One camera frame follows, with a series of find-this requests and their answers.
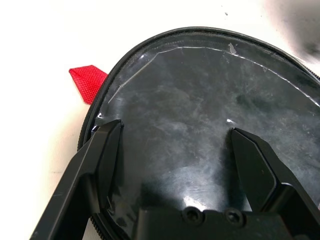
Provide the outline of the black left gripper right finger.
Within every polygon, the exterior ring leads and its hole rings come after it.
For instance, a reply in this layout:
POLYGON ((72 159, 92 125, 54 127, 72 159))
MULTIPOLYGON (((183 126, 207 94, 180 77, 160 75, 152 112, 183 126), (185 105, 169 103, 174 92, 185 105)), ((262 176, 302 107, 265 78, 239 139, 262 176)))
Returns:
POLYGON ((312 199, 265 140, 240 128, 233 128, 230 136, 238 176, 253 211, 319 218, 312 199))

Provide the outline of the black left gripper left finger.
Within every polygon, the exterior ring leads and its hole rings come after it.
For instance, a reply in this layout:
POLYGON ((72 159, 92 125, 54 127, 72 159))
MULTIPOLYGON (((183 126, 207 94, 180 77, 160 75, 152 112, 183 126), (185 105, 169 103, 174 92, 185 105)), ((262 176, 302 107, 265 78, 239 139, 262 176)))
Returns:
POLYGON ((87 222, 109 204, 123 123, 99 127, 72 157, 32 235, 32 240, 81 240, 87 222))

